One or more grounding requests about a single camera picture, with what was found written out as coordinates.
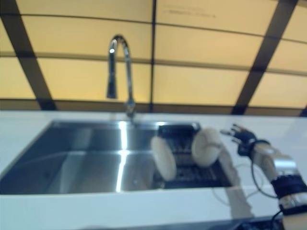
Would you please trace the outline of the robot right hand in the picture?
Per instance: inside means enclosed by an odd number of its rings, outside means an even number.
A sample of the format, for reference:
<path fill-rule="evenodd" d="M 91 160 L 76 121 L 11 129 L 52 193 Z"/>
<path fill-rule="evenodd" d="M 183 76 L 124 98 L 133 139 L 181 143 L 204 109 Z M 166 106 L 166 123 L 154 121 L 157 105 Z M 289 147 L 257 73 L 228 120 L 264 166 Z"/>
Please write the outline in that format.
<path fill-rule="evenodd" d="M 249 131 L 245 127 L 233 124 L 230 130 L 221 129 L 220 133 L 231 137 L 232 141 L 238 145 L 238 155 L 247 157 L 250 156 L 254 143 L 257 139 L 253 132 Z"/>

